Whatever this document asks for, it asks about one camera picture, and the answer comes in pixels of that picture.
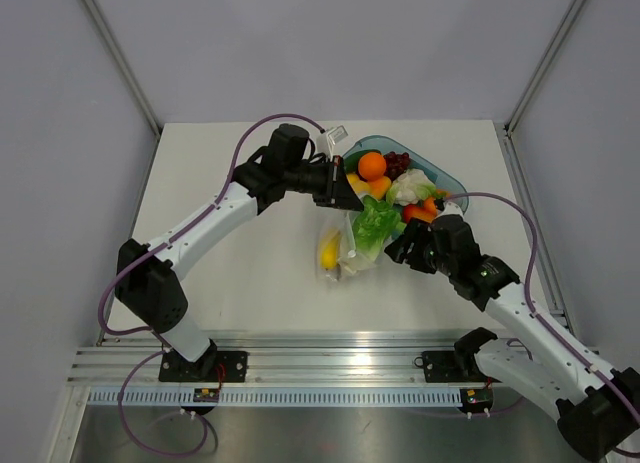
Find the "yellow peach fruit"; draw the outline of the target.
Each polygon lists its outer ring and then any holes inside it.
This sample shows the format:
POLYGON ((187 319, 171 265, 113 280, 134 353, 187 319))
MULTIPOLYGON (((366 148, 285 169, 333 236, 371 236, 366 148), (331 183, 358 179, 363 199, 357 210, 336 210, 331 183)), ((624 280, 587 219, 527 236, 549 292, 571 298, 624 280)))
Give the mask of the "yellow peach fruit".
POLYGON ((369 183, 362 180, 356 173, 349 173, 347 180, 356 195, 368 194, 370 192, 369 183))

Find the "left aluminium frame post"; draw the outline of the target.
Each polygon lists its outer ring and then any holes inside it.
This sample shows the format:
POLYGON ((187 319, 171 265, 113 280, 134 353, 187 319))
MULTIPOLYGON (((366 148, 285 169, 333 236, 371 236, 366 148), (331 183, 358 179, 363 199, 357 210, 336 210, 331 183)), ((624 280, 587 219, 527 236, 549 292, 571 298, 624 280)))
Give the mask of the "left aluminium frame post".
POLYGON ((117 73, 128 90, 132 100, 138 108, 141 116, 151 130, 154 138, 159 141, 162 135, 163 124, 157 117, 142 86, 132 70, 126 55, 119 44, 111 25, 101 8, 98 0, 78 0, 85 11, 98 39, 104 46, 117 73))

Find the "white cauliflower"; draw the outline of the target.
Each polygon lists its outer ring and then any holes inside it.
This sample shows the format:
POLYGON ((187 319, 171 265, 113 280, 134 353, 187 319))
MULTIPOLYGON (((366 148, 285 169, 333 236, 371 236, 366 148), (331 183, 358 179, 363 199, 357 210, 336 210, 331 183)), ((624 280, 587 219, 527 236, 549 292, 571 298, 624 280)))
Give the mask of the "white cauliflower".
POLYGON ((390 205, 417 204, 433 196, 436 185, 420 169, 409 169, 393 181, 385 200, 390 205))

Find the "red grapes bunch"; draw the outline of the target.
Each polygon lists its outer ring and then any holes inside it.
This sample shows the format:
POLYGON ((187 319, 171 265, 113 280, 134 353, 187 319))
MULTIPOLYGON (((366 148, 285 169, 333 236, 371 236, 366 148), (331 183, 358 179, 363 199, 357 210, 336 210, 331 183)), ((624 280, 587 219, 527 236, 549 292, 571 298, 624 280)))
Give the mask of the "red grapes bunch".
POLYGON ((401 176, 409 168, 411 163, 410 156, 407 152, 396 153, 391 151, 384 155, 384 159, 386 162, 385 175, 392 181, 401 176))

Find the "right aluminium frame post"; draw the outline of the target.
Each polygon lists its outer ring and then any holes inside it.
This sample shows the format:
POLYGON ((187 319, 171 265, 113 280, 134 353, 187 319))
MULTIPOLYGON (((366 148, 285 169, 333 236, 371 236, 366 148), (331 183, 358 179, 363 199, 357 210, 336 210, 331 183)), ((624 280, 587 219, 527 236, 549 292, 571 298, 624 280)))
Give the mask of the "right aluminium frame post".
POLYGON ((514 109, 504 124, 504 131, 508 137, 512 137, 523 121, 524 116, 532 104, 536 94, 541 89, 549 72, 568 42, 581 15, 590 0, 570 0, 562 18, 548 41, 533 73, 528 79, 514 109))

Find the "clear dotted zip bag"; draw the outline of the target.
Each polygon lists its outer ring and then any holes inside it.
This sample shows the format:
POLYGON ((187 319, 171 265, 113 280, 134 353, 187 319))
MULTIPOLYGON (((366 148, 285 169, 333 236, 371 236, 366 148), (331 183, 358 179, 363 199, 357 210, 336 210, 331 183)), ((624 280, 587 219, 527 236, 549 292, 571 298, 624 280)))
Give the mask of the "clear dotted zip bag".
POLYGON ((378 266, 374 259, 366 256, 363 251, 356 248, 356 239, 353 232, 353 223, 357 213, 350 211, 338 211, 325 220, 321 226, 316 242, 315 271, 320 280, 339 282, 355 275, 373 270, 378 266), (321 238, 332 228, 341 232, 340 252, 338 264, 333 270, 324 270, 319 263, 318 246, 321 238))

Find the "orange fruit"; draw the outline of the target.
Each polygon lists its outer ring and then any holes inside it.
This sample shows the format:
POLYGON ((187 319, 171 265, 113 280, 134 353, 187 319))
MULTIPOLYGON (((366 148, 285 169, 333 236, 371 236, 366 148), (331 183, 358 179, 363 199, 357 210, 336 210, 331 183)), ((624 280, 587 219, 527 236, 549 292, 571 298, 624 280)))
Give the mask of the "orange fruit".
POLYGON ((358 161, 358 173, 367 181, 377 180, 386 173, 387 163, 384 156, 378 152, 368 152, 358 161))

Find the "teal plastic basket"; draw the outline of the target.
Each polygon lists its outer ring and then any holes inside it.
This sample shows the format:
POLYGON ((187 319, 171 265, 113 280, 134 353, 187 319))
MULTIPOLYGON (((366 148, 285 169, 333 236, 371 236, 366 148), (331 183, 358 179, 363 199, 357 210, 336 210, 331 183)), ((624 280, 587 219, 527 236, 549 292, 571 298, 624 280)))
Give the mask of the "teal plastic basket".
MULTIPOLYGON (((462 194, 466 191, 466 189, 462 186, 462 184, 450 176, 448 173, 441 170, 439 167, 433 165, 425 158, 421 157, 417 153, 411 151, 409 148, 403 146, 402 144, 396 142, 395 140, 381 136, 381 135, 373 135, 365 137, 354 144, 354 146, 348 150, 346 153, 342 155, 342 159, 345 156, 348 156, 352 153, 367 151, 368 152, 378 152, 383 156, 388 152, 396 152, 396 153, 404 153, 407 152, 410 156, 411 163, 409 165, 409 169, 420 169, 422 170, 427 177, 436 185, 437 189, 443 189, 452 194, 462 194)), ((368 195, 373 196, 377 200, 385 200, 386 192, 391 187, 393 183, 386 175, 383 177, 373 180, 367 181, 370 185, 370 192, 368 195)), ((405 206, 400 205, 392 205, 394 208, 398 210, 400 215, 402 216, 402 212, 405 206)))

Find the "yellow bell pepper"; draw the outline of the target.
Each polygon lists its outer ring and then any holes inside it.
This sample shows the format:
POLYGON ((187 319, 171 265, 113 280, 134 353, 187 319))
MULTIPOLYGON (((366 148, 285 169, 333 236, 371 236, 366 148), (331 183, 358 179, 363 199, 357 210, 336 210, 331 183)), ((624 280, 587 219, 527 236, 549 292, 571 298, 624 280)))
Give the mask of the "yellow bell pepper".
POLYGON ((335 228, 330 229, 320 240, 319 263, 324 270, 333 270, 338 264, 341 232, 335 228))

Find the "green white lettuce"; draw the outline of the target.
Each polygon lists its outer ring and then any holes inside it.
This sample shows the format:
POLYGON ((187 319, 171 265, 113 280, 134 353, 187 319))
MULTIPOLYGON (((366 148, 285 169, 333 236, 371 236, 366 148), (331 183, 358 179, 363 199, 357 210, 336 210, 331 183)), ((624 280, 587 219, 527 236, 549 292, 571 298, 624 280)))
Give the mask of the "green white lettuce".
POLYGON ((401 233, 406 226, 400 213, 385 200, 377 200, 362 194, 363 210, 356 212, 353 232, 356 248, 376 262, 392 236, 401 233))

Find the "aluminium mounting rail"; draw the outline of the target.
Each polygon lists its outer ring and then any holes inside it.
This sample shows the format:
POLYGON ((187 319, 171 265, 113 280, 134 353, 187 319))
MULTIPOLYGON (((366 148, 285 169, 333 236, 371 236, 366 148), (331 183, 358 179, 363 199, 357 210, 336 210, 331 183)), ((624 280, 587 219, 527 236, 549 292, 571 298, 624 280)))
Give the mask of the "aluminium mounting rail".
MULTIPOLYGON (((222 350, 248 353, 246 387, 412 387, 424 384, 414 359, 446 350, 451 332, 250 332, 217 330, 209 337, 222 350)), ((159 351, 149 335, 106 337, 76 350, 67 383, 113 386, 145 357, 159 351)))

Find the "green cucumber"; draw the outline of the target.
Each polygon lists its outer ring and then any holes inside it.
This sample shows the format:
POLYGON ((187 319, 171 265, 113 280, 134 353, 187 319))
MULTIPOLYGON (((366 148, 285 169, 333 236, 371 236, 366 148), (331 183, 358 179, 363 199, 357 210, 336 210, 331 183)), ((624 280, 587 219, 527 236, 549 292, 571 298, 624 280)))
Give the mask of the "green cucumber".
POLYGON ((343 158, 346 173, 357 173, 360 159, 367 154, 367 151, 352 153, 343 158))

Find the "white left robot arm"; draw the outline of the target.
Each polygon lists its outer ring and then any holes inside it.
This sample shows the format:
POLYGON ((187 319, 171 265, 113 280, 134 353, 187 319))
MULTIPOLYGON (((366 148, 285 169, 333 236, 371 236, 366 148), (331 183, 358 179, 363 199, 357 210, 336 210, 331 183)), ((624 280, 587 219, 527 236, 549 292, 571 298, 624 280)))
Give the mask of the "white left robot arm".
POLYGON ((222 382, 230 363, 246 356, 219 351, 189 315, 181 285, 227 234, 288 192, 308 194, 319 207, 363 210, 343 159, 334 152, 346 135, 343 127, 323 131, 314 146, 316 155, 306 157, 308 131, 283 123, 246 162, 232 162, 223 188, 211 202, 147 244, 131 239, 121 246, 115 297, 164 344, 161 381, 222 382))

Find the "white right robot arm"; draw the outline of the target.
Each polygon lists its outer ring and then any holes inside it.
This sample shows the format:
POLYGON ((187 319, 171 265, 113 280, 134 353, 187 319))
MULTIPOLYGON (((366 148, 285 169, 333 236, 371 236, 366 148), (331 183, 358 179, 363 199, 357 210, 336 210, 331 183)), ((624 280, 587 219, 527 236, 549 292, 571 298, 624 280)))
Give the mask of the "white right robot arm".
POLYGON ((481 252, 459 215, 410 221, 386 254, 415 271, 442 273, 455 292, 509 330, 528 350, 513 351, 477 328, 454 345, 454 367, 466 379, 498 380, 543 410, 566 443, 597 462, 639 428, 639 374, 617 370, 580 343, 501 259, 481 252))

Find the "aluminium frame post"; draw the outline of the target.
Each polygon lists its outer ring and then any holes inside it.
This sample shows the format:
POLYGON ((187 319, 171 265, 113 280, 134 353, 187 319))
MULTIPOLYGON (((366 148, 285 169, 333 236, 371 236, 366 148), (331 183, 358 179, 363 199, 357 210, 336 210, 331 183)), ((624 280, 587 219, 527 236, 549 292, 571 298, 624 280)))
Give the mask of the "aluminium frame post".
POLYGON ((590 0, 570 0, 562 18, 548 41, 533 73, 528 79, 514 109, 504 124, 504 131, 508 137, 512 137, 523 121, 524 116, 532 104, 536 94, 541 89, 549 72, 568 42, 581 15, 590 0))
POLYGON ((98 0, 78 0, 85 11, 98 39, 104 46, 117 73, 128 90, 132 100, 138 108, 141 116, 151 130, 154 138, 159 141, 162 135, 163 124, 157 117, 142 86, 132 70, 126 55, 119 44, 111 25, 101 8, 98 0))

